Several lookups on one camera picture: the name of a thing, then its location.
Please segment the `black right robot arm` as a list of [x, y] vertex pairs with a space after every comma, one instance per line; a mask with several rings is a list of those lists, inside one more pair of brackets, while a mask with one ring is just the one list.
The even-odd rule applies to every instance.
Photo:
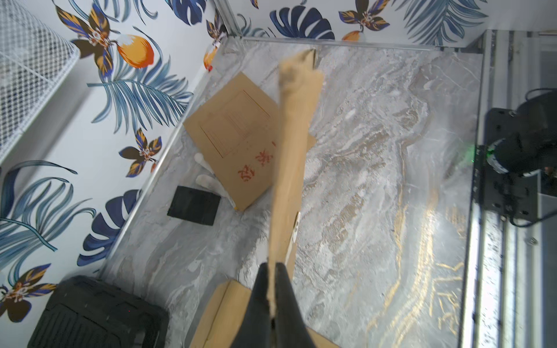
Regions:
[[556, 197], [556, 89], [535, 88], [516, 109], [486, 115], [482, 206], [513, 226], [529, 228], [556, 211], [538, 216], [538, 194]]

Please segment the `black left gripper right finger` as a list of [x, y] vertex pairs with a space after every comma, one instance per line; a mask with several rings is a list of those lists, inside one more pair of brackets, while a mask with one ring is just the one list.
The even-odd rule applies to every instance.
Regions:
[[300, 313], [294, 290], [283, 263], [275, 266], [274, 290], [276, 311], [274, 315], [276, 347], [295, 348], [316, 345]]

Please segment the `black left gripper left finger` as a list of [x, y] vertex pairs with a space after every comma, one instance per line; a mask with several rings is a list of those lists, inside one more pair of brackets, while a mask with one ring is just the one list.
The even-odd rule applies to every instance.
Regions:
[[268, 263], [258, 269], [242, 324], [231, 347], [270, 347], [271, 318], [267, 299]]

